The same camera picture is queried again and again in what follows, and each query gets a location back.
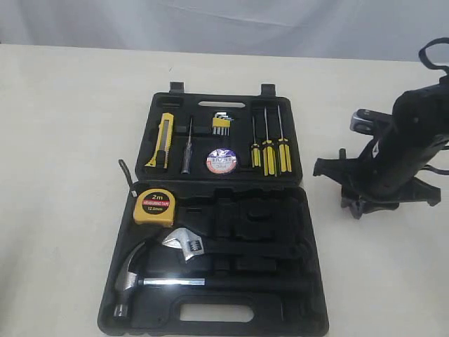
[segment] table surface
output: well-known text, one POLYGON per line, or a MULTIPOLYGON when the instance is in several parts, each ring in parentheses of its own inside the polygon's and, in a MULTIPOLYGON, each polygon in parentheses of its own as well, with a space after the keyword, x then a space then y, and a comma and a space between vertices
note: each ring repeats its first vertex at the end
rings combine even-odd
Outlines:
MULTIPOLYGON (((290 98, 330 320, 329 336, 449 331, 449 179, 443 201, 354 220, 317 157, 357 156, 360 107, 391 112, 437 82, 418 62, 202 55, 0 45, 0 336, 103 336, 97 328, 128 186, 152 96, 186 92, 290 98)), ((435 166, 449 167, 439 154, 435 166)))

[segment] tape measure label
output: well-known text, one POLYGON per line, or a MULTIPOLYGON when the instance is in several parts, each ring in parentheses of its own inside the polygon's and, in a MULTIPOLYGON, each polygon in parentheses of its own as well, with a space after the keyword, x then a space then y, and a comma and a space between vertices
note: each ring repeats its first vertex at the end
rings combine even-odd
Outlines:
POLYGON ((170 199, 167 194, 153 192, 142 200, 142 208, 149 214, 161 214, 170 206, 170 199))

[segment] tool holder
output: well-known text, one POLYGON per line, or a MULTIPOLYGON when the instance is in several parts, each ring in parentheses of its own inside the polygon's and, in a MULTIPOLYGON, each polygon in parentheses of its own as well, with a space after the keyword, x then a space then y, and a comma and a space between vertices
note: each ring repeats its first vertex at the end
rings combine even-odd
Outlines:
POLYGON ((309 214, 307 196, 300 187, 302 167, 293 114, 287 98, 277 97, 273 84, 263 84, 260 95, 202 95, 185 93, 181 82, 170 83, 168 93, 153 97, 133 183, 121 166, 130 192, 121 221, 98 326, 110 336, 124 333, 151 336, 189 334, 208 336, 322 336, 328 316, 321 272, 309 214), (263 120, 267 108, 269 137, 281 137, 277 107, 280 107, 284 137, 289 140, 292 172, 264 176, 253 168, 252 118, 259 144, 265 138, 263 120), (145 166, 152 158, 161 115, 174 116, 173 137, 167 169, 145 166), (216 112, 232 118, 226 136, 213 134, 216 112), (190 174, 182 174, 182 156, 192 123, 190 174), (234 151, 238 164, 228 174, 214 174, 206 157, 214 149, 234 151), (171 229, 156 224, 138 225, 133 219, 137 196, 152 188, 170 191, 175 198, 173 229, 183 227, 203 238, 205 249, 214 254, 185 261, 182 251, 162 246, 157 238, 171 229), (136 246, 145 242, 132 268, 143 277, 204 279, 209 286, 141 286, 130 298, 125 319, 114 317, 117 293, 114 284, 123 262, 136 246), (246 245, 252 249, 246 253, 246 245), (260 247, 300 247, 257 254, 260 247), (297 290, 300 284, 307 287, 297 290), (184 304, 246 305, 253 311, 249 322, 197 322, 181 320, 184 304))

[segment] tool kit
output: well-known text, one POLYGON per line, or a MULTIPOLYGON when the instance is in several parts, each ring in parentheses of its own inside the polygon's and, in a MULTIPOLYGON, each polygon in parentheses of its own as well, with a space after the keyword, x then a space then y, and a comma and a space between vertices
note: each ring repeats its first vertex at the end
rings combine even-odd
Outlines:
POLYGON ((290 102, 153 97, 98 326, 125 333, 323 336, 328 316, 290 102), (185 305, 243 305, 247 322, 188 320, 185 305))

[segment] wrench jaw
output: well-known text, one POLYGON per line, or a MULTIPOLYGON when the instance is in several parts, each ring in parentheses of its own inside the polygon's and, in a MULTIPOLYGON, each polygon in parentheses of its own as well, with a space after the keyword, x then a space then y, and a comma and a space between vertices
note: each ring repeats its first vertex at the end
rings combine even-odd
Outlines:
POLYGON ((178 228, 173 230, 163 241, 162 244, 167 247, 181 249, 184 260, 197 255, 204 254, 203 240, 187 228, 178 228))

